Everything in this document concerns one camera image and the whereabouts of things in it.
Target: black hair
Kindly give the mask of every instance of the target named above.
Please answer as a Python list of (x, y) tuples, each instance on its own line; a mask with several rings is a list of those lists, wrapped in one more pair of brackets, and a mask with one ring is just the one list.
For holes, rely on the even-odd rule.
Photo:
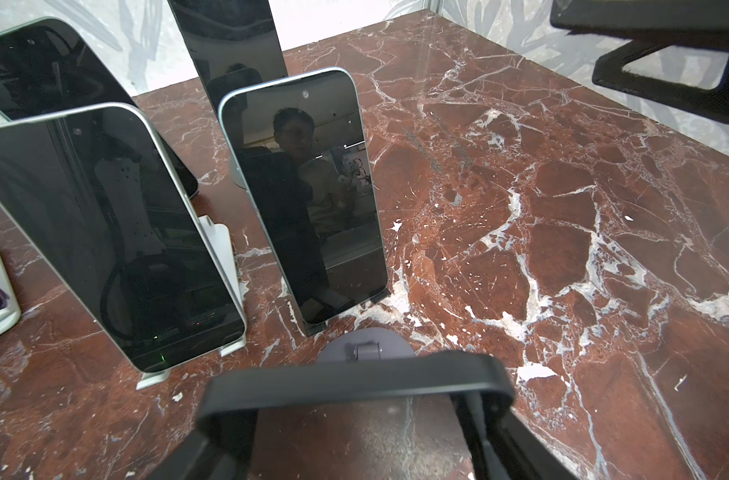
[(311, 125), (312, 130), (315, 127), (314, 120), (312, 119), (311, 115), (302, 111), (300, 108), (286, 107), (282, 110), (279, 110), (274, 115), (274, 131), (279, 131), (284, 125), (289, 123), (290, 120), (293, 120), (294, 118), (297, 118), (300, 121)]

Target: red marble surface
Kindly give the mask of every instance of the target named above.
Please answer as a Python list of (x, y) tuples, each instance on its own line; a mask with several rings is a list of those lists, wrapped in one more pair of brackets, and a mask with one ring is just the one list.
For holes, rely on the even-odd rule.
[[(136, 392), (0, 211), (25, 311), (0, 338), (0, 477), (141, 478), (209, 377), (311, 362), (378, 325), (500, 358), (519, 416), (581, 478), (729, 479), (729, 158), (427, 12), (285, 58), (357, 82), (393, 295), (306, 339), (201, 83), (142, 95), (200, 178), (197, 212), (231, 228), (248, 345)], [(464, 478), (454, 461), (413, 478)]]

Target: brown marble tabletop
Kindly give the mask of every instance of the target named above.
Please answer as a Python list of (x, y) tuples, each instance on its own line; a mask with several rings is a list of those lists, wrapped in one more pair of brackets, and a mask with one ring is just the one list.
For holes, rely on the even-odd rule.
[[(144, 94), (200, 179), (197, 212), (231, 229), (248, 344), (136, 392), (139, 373), (0, 210), (24, 310), (0, 338), (0, 477), (142, 478), (191, 430), (210, 377), (312, 362), (384, 326), (420, 353), (501, 359), (519, 417), (581, 478), (729, 479), (729, 158), (428, 12), (285, 58), (357, 82), (393, 295), (305, 338), (201, 83)], [(460, 453), (441, 468), (397, 448), (409, 465), (393, 475), (359, 458), (334, 478), (465, 478), (447, 442)]]

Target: marble table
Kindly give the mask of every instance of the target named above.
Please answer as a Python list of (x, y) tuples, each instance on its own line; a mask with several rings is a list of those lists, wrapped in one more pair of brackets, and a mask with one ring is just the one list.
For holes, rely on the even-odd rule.
[[(305, 338), (201, 83), (144, 94), (200, 179), (197, 212), (231, 228), (248, 345), (136, 392), (0, 210), (25, 311), (0, 338), (0, 477), (142, 478), (191, 430), (210, 377), (312, 362), (383, 326), (421, 354), (501, 359), (519, 417), (581, 478), (729, 479), (729, 158), (429, 12), (285, 58), (357, 82), (393, 295)], [(452, 448), (442, 468), (391, 478), (465, 478)]]

